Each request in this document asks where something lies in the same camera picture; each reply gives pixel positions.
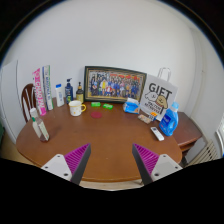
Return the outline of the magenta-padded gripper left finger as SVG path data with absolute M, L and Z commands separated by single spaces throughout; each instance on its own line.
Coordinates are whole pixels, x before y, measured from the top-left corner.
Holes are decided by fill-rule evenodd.
M 91 154 L 91 145 L 85 144 L 66 155 L 56 154 L 42 169 L 79 185 Z

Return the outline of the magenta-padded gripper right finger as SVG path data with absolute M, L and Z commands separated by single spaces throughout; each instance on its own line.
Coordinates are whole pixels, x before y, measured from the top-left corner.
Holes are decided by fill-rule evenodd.
M 144 185 L 150 184 L 182 169 L 182 167 L 167 154 L 158 155 L 138 144 L 132 146 L 132 154 Z

